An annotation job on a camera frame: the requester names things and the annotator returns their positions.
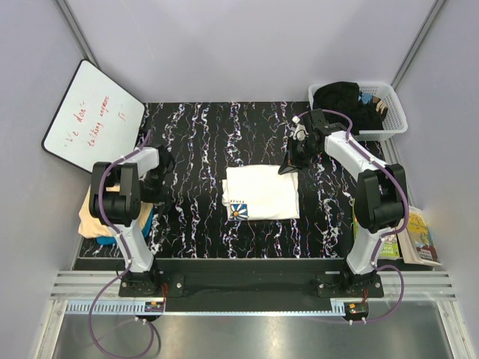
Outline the blue t-shirt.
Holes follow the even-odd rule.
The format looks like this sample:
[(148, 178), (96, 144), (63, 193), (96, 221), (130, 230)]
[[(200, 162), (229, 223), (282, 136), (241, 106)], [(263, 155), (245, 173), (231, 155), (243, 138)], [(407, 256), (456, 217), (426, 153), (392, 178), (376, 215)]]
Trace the blue t-shirt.
[[(143, 223), (141, 227), (141, 233), (146, 239), (150, 233), (151, 225), (153, 220), (153, 212), (150, 211), (150, 214), (147, 217), (147, 220)], [(98, 236), (96, 241), (99, 245), (113, 245), (116, 243), (116, 239), (113, 236)]]

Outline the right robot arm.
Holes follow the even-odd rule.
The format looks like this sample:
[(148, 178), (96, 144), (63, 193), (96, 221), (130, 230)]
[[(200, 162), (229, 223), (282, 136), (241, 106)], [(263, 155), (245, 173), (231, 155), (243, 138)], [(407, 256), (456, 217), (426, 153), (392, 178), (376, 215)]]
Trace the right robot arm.
[(329, 123), (327, 110), (316, 109), (293, 118), (296, 128), (287, 140), (280, 175), (299, 172), (321, 153), (335, 159), (356, 181), (353, 211), (359, 225), (337, 285), (348, 296), (357, 296), (373, 284), (377, 259), (387, 236), (402, 232), (409, 219), (406, 172), (399, 164), (378, 159), (354, 139), (351, 119)]

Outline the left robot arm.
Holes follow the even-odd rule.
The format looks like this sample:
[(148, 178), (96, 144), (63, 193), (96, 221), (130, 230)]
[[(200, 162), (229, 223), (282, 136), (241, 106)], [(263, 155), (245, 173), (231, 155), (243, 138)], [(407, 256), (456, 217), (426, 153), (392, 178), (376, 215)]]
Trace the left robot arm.
[(175, 160), (168, 149), (136, 148), (114, 162), (96, 162), (92, 168), (88, 199), (90, 214), (107, 226), (125, 262), (127, 277), (146, 296), (157, 294), (162, 278), (153, 273), (153, 255), (139, 224), (141, 206), (165, 203), (163, 183)]

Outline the beige t-shirt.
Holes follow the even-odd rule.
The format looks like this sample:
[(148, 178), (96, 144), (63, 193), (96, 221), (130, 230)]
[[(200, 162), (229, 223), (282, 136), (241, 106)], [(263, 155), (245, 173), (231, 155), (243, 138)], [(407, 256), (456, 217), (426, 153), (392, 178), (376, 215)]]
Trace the beige t-shirt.
[[(79, 229), (78, 232), (81, 236), (86, 239), (97, 239), (97, 238), (114, 238), (109, 228), (100, 223), (98, 218), (94, 218), (89, 211), (89, 198), (90, 190), (88, 188), (87, 194), (85, 196), (84, 202), (79, 210)], [(138, 223), (143, 233), (143, 236), (146, 237), (151, 229), (151, 224), (153, 220), (153, 205), (151, 203), (142, 203), (141, 211), (138, 217)]]

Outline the white flower print t-shirt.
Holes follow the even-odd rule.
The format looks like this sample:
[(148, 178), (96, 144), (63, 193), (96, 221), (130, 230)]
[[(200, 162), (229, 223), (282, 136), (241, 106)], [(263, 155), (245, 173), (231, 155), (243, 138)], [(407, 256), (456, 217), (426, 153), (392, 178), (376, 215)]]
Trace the white flower print t-shirt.
[(277, 165), (226, 168), (222, 205), (229, 221), (300, 218), (298, 174), (278, 173)]

